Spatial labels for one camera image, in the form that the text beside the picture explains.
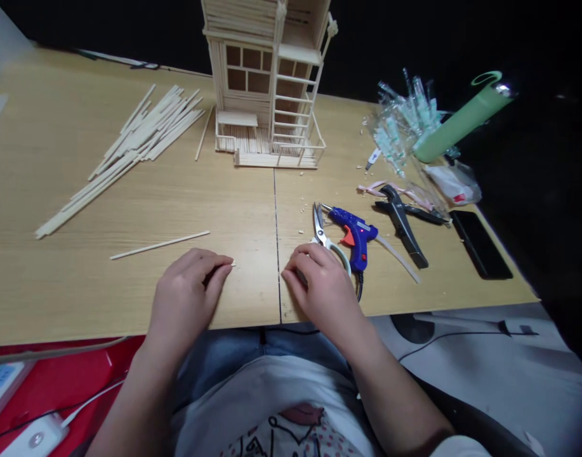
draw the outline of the popsicle stick house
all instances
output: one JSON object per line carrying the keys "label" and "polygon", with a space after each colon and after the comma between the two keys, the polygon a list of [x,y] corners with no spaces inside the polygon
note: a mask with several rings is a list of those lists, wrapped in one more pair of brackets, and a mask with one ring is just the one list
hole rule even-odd
{"label": "popsicle stick house", "polygon": [[314,102],[337,33],[330,2],[202,0],[216,90],[216,150],[233,153],[236,165],[318,167],[326,144]]}

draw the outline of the white t-shirt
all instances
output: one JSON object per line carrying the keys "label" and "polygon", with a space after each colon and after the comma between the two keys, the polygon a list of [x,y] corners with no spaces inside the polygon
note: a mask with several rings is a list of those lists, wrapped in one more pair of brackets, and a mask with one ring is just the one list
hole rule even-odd
{"label": "white t-shirt", "polygon": [[[352,384],[293,357],[264,356],[215,385],[173,418],[175,457],[383,453]],[[446,439],[432,457],[489,456],[476,441]]]}

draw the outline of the black phone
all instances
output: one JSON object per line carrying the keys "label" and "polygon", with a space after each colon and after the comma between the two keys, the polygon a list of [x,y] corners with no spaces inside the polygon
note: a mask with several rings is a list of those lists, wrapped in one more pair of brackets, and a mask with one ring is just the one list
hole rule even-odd
{"label": "black phone", "polygon": [[470,211],[450,211],[454,227],[468,251],[477,272],[483,279],[511,279],[513,274],[500,255],[494,241],[481,223],[479,216]]}

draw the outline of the model window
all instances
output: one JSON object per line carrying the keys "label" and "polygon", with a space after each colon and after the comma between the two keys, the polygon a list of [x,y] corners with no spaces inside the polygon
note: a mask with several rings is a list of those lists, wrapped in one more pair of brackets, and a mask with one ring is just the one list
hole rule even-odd
{"label": "model window", "polygon": [[272,53],[243,46],[225,46],[227,88],[267,94],[270,91]]}

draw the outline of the orange trigger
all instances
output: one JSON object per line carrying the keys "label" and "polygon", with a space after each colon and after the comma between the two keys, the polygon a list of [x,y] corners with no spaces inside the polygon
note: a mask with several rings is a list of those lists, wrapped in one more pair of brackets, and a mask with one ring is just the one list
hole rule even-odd
{"label": "orange trigger", "polygon": [[352,231],[350,230],[350,227],[344,225],[343,228],[347,230],[347,232],[346,236],[343,238],[343,240],[341,240],[341,242],[347,244],[348,246],[354,246],[355,245],[354,237],[352,236]]}

